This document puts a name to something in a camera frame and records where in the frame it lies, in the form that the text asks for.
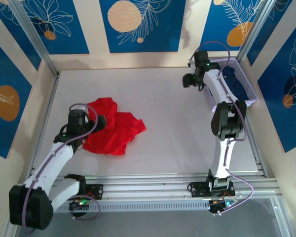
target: white work surface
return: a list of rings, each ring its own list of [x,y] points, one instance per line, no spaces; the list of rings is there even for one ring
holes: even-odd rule
[[[147,130],[128,144],[123,156],[77,151],[60,175],[207,173],[215,150],[213,113],[203,92],[183,88],[182,76],[189,72],[189,68],[63,71],[36,167],[67,123],[70,105],[112,97],[119,112],[142,119]],[[235,144],[230,171],[257,171],[248,140]]]

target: leaf illustration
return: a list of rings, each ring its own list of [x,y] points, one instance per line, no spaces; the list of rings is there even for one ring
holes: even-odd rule
[[[71,31],[70,29],[63,23],[54,23],[55,31],[58,33],[67,35],[68,37],[71,36]]]
[[[157,14],[166,9],[171,2],[171,0],[167,0],[165,5],[161,4],[164,1],[165,0],[130,1],[138,8],[139,12],[141,13],[142,21],[136,29],[129,32],[121,32],[117,37],[118,39],[121,39],[118,45],[121,45],[128,40],[133,42],[138,38],[144,39],[147,35],[149,35],[149,32],[153,30],[154,25],[158,26]]]
[[[225,7],[227,17],[232,19],[235,26],[239,26],[244,22],[241,19],[245,15],[245,8],[242,4],[242,1],[239,2],[239,0],[225,0],[222,3],[222,6]]]
[[[249,4],[248,8],[246,9],[246,20],[245,21],[250,21],[260,10],[264,0],[257,0],[256,4],[253,4],[252,0],[251,3]]]
[[[54,14],[50,14],[50,21],[58,23],[69,23],[72,22],[74,16],[69,15],[64,11],[56,11]]]

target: metal bracket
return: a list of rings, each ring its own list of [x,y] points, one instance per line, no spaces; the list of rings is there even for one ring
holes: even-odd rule
[[[103,184],[87,184],[87,196],[95,200],[102,200]]]
[[[192,198],[220,198],[224,195],[234,197],[236,196],[233,182],[229,182],[228,189],[220,191],[209,191],[208,182],[192,182],[187,186],[187,190],[192,193]]]

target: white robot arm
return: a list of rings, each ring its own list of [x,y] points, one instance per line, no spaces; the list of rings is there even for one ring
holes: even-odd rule
[[[230,181],[229,165],[231,154],[236,138],[243,130],[240,116],[246,114],[246,103],[238,101],[238,98],[230,91],[222,74],[219,75],[220,66],[218,63],[211,63],[207,51],[198,51],[194,54],[194,60],[189,66],[193,69],[192,74],[183,77],[183,86],[199,86],[199,91],[206,85],[217,108],[214,113],[211,128],[216,137],[216,146],[213,164],[209,169],[206,182],[192,182],[192,197],[215,197],[223,196],[225,192],[235,196],[233,183]],[[238,114],[232,101],[238,106],[241,115]]]
[[[104,116],[97,116],[97,124],[88,119],[85,109],[70,110],[68,124],[60,129],[54,144],[43,163],[22,186],[13,186],[9,192],[10,222],[44,230],[50,223],[53,213],[74,195],[86,195],[85,177],[67,175],[53,187],[64,165],[82,145],[85,134],[97,132],[106,126]]]

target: plastic basket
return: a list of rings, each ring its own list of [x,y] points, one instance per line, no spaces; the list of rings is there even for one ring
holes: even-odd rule
[[[223,59],[211,60],[211,62],[218,63],[222,67],[226,64],[227,60],[228,60],[227,58],[223,58]],[[257,94],[253,90],[251,84],[249,83],[249,80],[247,79],[246,75],[244,74],[243,70],[241,69],[237,59],[230,58],[229,66],[235,69],[236,78],[241,82],[242,86],[244,87],[244,89],[248,95],[249,99],[245,101],[247,104],[247,107],[251,106],[254,102],[257,101]],[[215,102],[215,100],[214,100],[214,98],[207,86],[204,88],[204,92],[205,92],[205,97],[206,97],[207,103],[208,103],[209,107],[212,109],[212,111],[214,112],[216,110],[217,103]]]

